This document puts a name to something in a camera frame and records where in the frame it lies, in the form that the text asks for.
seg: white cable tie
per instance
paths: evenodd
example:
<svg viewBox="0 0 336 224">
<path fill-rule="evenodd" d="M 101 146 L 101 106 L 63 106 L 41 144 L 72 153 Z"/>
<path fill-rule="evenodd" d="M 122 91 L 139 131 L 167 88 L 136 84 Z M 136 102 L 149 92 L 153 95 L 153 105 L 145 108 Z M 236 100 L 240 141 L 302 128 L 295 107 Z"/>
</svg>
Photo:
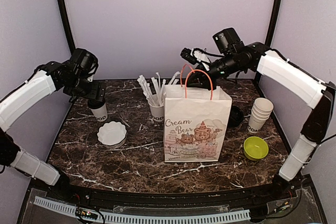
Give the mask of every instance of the white cable tie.
<svg viewBox="0 0 336 224">
<path fill-rule="evenodd" d="M 31 175 L 32 178 L 35 178 L 35 175 L 37 174 L 37 171 L 38 171 L 38 169 L 40 168 L 40 166 L 41 166 L 41 160 L 38 161 L 38 166 L 36 167 L 34 173 Z"/>
<path fill-rule="evenodd" d="M 293 153 L 291 155 L 292 155 L 293 158 L 295 158 L 300 163 L 302 163 L 302 164 L 309 164 L 309 162 L 303 162 L 303 161 L 301 161 L 299 158 L 297 158 L 295 155 L 293 155 Z"/>
</svg>

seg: marble table surface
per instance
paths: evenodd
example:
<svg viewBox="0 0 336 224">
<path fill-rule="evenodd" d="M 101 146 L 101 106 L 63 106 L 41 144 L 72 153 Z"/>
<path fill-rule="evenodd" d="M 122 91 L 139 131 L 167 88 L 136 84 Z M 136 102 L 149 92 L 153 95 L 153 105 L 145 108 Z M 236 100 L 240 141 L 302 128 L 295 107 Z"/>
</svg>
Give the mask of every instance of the marble table surface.
<svg viewBox="0 0 336 224">
<path fill-rule="evenodd" d="M 269 145 L 266 158 L 254 162 L 243 153 L 250 109 L 259 94 L 251 80 L 218 82 L 245 115 L 238 128 L 228 128 L 218 162 L 165 163 L 163 123 L 151 119 L 148 103 L 136 80 L 106 81 L 109 118 L 128 130 L 117 150 L 98 142 L 98 122 L 79 99 L 71 108 L 51 150 L 48 163 L 62 169 L 71 184 L 132 193 L 205 193 L 271 183 L 287 157 L 285 145 L 269 119 L 256 134 Z"/>
</svg>

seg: lavender wall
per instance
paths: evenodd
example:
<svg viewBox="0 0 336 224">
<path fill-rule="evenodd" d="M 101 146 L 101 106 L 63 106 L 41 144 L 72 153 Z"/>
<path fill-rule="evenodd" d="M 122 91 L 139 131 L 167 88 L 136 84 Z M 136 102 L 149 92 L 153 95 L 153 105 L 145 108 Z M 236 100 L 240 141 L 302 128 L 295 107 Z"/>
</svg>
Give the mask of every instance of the lavender wall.
<svg viewBox="0 0 336 224">
<path fill-rule="evenodd" d="M 335 0 L 283 0 L 273 47 L 311 74 L 336 83 L 336 5 Z M 308 107 L 294 94 L 263 78 L 261 87 L 275 104 L 275 113 L 293 146 Z M 335 118 L 327 136 L 336 133 Z M 304 169 L 312 175 L 329 223 L 334 223 L 336 212 L 336 139 L 323 144 Z"/>
<path fill-rule="evenodd" d="M 0 98 L 40 64 L 70 56 L 56 0 L 0 0 Z M 45 159 L 69 107 L 61 92 L 45 98 L 8 131 L 27 151 Z M 1 223 L 16 223 L 29 179 L 7 168 L 0 175 Z"/>
<path fill-rule="evenodd" d="M 165 77 L 184 47 L 217 53 L 212 36 L 235 27 L 265 41 L 273 0 L 66 0 L 76 45 L 99 57 L 98 78 Z"/>
</svg>

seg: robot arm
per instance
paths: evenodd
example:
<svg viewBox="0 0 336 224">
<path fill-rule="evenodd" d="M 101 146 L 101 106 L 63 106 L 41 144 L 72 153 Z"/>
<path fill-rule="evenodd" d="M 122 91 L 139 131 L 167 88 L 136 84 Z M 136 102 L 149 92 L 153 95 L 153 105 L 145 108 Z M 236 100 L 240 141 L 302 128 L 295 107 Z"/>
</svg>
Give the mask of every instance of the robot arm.
<svg viewBox="0 0 336 224">
<path fill-rule="evenodd" d="M 199 64 L 197 68 L 206 71 L 213 83 L 216 83 L 218 78 L 227 78 L 235 72 L 246 72 L 247 69 L 258 71 L 263 76 L 268 76 L 282 84 L 313 109 L 301 130 L 296 145 L 279 173 L 274 176 L 275 191 L 284 189 L 287 182 L 291 181 L 301 170 L 326 135 L 332 117 L 335 85 L 332 82 L 326 84 L 308 74 L 284 58 L 277 50 L 262 43 L 255 42 L 245 46 L 233 28 L 224 29 L 213 38 L 220 53 L 224 54 L 223 56 L 209 54 L 198 48 L 192 50 L 184 48 L 181 52 L 182 58 L 193 65 L 201 62 L 202 64 Z M 220 59 L 207 64 L 205 61 L 199 61 L 200 57 L 196 58 L 195 52 L 204 54 L 203 57 L 209 55 L 220 57 Z M 187 86 L 209 89 L 209 81 L 201 73 L 195 72 L 191 74 Z"/>
<path fill-rule="evenodd" d="M 60 177 L 67 180 L 64 173 L 16 145 L 6 131 L 34 104 L 61 88 L 71 96 L 70 101 L 84 97 L 104 103 L 104 84 L 92 80 L 97 67 L 98 59 L 93 54 L 77 48 L 63 63 L 52 61 L 39 66 L 29 80 L 0 101 L 1 165 L 16 168 L 52 186 L 60 183 Z"/>
</svg>

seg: orange bag handle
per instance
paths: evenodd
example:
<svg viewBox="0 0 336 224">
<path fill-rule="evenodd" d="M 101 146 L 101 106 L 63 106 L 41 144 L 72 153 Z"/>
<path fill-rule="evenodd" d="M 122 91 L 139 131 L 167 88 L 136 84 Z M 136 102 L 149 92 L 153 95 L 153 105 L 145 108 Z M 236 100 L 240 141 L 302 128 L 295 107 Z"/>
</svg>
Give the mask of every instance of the orange bag handle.
<svg viewBox="0 0 336 224">
<path fill-rule="evenodd" d="M 210 97 L 210 100 L 212 100 L 212 96 L 213 96 L 213 93 L 214 93 L 214 87 L 212 85 L 212 81 L 211 81 L 210 76 L 206 72 L 204 72 L 203 70 L 201 70 L 201 69 L 193 69 L 193 71 L 190 72 L 187 75 L 187 78 L 185 79 L 185 83 L 187 84 L 189 76 L 191 75 L 191 73 L 194 73 L 194 72 L 201 72 L 201 73 L 205 74 L 209 78 L 210 86 L 211 86 L 211 97 Z M 187 98 L 187 85 L 185 85 L 184 88 L 185 88 L 185 97 Z"/>
<path fill-rule="evenodd" d="M 184 66 L 181 69 L 181 73 L 180 73 L 180 84 L 181 84 L 181 87 L 183 86 L 183 83 L 182 83 L 182 74 L 183 74 L 183 71 L 184 71 L 184 69 L 185 69 L 186 66 L 188 66 L 191 69 L 192 73 L 195 72 L 194 69 L 189 64 L 184 64 Z"/>
</svg>

